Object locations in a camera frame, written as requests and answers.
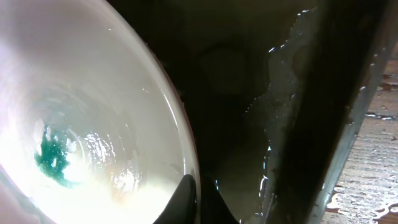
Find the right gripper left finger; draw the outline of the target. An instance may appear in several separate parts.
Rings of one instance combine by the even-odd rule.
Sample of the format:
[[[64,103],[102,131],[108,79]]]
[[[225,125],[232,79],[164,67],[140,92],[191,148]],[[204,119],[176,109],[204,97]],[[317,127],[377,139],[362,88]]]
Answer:
[[[190,174],[186,174],[154,224],[194,224],[196,197],[195,179]]]

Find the pinkish white plate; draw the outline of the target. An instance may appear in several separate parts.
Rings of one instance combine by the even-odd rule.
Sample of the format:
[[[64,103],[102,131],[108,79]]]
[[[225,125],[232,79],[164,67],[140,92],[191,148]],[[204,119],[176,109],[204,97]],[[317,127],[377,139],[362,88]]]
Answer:
[[[159,61],[106,1],[1,1],[1,222],[154,223],[198,160]]]

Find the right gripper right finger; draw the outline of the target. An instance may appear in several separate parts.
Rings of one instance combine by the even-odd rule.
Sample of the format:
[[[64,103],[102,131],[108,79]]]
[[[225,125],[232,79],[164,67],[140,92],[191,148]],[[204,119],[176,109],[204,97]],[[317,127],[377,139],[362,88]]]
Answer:
[[[238,224],[210,178],[201,178],[201,224]]]

